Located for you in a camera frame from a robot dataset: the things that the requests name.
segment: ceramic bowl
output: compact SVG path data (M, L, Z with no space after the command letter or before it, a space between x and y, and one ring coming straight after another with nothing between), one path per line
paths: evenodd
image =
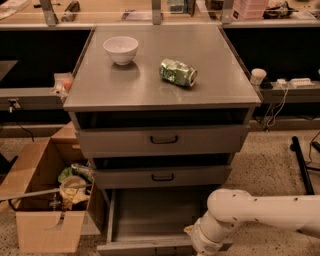
M129 64L137 54L139 43L128 36L117 36L103 43L107 55L118 65Z

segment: terrazzo floor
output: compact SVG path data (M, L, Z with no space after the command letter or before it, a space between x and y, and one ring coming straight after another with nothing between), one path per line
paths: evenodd
M292 137L297 136L306 161L309 161L309 143L318 129L272 130L252 129L240 153L233 161L233 170L224 188L243 189L254 196L304 195L305 187L294 152L290 150ZM1 153L11 159L23 146L32 143L30 138L0 138ZM320 154L311 150L313 163L320 163ZM320 173L310 171L316 194L320 194ZM218 256L318 256L320 239L269 227L259 223L245 223L232 236L233 245ZM96 247L105 244L105 234L83 237L76 254L99 255ZM0 255L26 256L18 249L15 217L13 213L0 214Z

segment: open cardboard box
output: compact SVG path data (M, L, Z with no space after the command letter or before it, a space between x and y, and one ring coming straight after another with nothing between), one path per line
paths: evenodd
M0 198L53 189L57 177L70 163L83 161L72 124L49 139L25 146L0 186ZM81 235L101 234L104 221L103 196L93 184L86 210L61 211L48 208L53 194L13 200L16 212L19 248L22 253L73 253ZM8 211L7 202L0 212Z

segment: soda can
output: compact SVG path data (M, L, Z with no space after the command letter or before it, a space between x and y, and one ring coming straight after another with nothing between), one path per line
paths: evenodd
M159 68L160 77L182 87L194 85L198 71L180 61L164 59Z

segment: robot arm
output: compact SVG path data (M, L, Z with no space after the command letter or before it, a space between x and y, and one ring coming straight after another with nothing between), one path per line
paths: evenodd
M320 196L254 197L243 190L218 189L207 205L204 216L185 230L198 254L215 255L246 221L320 238Z

